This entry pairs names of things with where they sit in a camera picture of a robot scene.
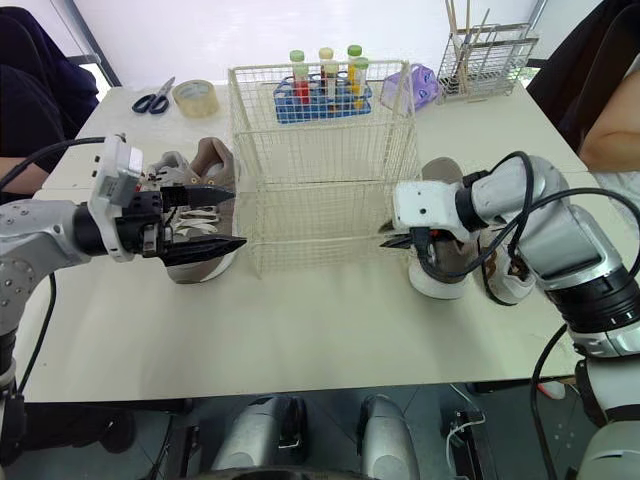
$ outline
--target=blue test tube rack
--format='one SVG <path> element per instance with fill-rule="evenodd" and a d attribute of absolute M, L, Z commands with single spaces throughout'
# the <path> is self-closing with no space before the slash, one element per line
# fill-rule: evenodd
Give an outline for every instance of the blue test tube rack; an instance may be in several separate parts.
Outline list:
<path fill-rule="evenodd" d="M 371 88 L 367 85 L 363 95 L 354 95 L 346 75 L 347 72 L 338 73 L 335 100 L 329 100 L 323 93 L 320 74 L 309 75 L 309 103 L 302 103 L 300 97 L 296 96 L 293 77 L 285 77 L 273 91 L 278 122 L 285 124 L 310 122 L 371 113 L 369 102 L 372 96 Z M 362 101 L 361 108 L 356 108 L 356 100 Z"/>

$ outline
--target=white wire basket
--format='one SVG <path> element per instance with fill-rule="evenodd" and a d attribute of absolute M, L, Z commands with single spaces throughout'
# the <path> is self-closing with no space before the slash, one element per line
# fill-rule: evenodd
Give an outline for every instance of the white wire basket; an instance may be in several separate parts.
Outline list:
<path fill-rule="evenodd" d="M 321 64 L 306 65 L 309 103 L 294 98 L 280 111 L 276 96 L 290 83 L 290 64 L 229 71 L 238 175 L 255 186 L 255 209 L 238 215 L 239 228 L 259 273 L 389 255 L 378 229 L 391 218 L 395 183 L 417 174 L 407 62 L 370 62 L 360 92 L 340 64 L 337 115 L 321 98 Z"/>
<path fill-rule="evenodd" d="M 440 102 L 509 95 L 538 42 L 528 23 L 474 26 L 449 35 L 438 81 Z"/>

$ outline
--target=tape roll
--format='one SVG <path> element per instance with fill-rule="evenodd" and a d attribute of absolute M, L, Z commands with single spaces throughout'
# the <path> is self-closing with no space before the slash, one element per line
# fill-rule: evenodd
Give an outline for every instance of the tape roll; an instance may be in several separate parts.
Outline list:
<path fill-rule="evenodd" d="M 173 89 L 173 99 L 185 117 L 201 118 L 218 111 L 216 89 L 206 80 L 189 80 Z"/>

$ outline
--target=person's arm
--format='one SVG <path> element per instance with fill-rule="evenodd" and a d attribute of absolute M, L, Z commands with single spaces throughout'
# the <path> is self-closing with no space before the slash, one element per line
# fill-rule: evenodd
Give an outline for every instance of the person's arm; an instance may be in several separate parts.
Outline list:
<path fill-rule="evenodd" d="M 0 157 L 0 178 L 9 173 L 22 160 L 24 158 Z M 37 165 L 31 164 L 13 182 L 7 185 L 3 192 L 33 195 L 40 190 L 47 176 L 49 176 L 47 172 Z"/>
<path fill-rule="evenodd" d="M 580 159 L 594 172 L 640 170 L 640 72 L 613 93 L 587 134 Z"/>

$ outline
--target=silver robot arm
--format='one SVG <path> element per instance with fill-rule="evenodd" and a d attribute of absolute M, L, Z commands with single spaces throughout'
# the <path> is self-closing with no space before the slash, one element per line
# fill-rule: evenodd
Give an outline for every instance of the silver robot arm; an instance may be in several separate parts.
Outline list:
<path fill-rule="evenodd" d="M 531 164 L 534 201 L 568 188 L 548 161 L 531 157 Z M 473 182 L 402 182 L 394 194 L 394 227 L 410 230 L 414 243 L 428 237 L 415 235 L 421 229 L 447 230 L 467 242 L 472 232 L 520 214 L 525 185 L 518 157 Z M 568 198 L 530 213 L 516 252 L 558 308 L 576 352 L 586 357 L 576 367 L 578 386 L 585 411 L 604 428 L 589 447 L 579 478 L 601 478 L 594 475 L 603 464 L 610 478 L 631 478 L 624 477 L 629 462 L 640 461 L 640 289 L 635 279 L 595 219 Z M 426 274 L 429 265 L 421 264 Z M 622 431 L 626 443 L 620 441 Z"/>
<path fill-rule="evenodd" d="M 246 241 L 227 235 L 174 241 L 165 226 L 174 209 L 217 205 L 233 192 L 210 185 L 139 192 L 142 154 L 115 136 L 107 137 L 95 161 L 88 204 L 24 200 L 0 206 L 0 435 L 7 441 L 24 434 L 12 355 L 25 304 L 42 279 L 99 255 L 118 262 L 158 257 L 173 266 L 226 255 Z"/>

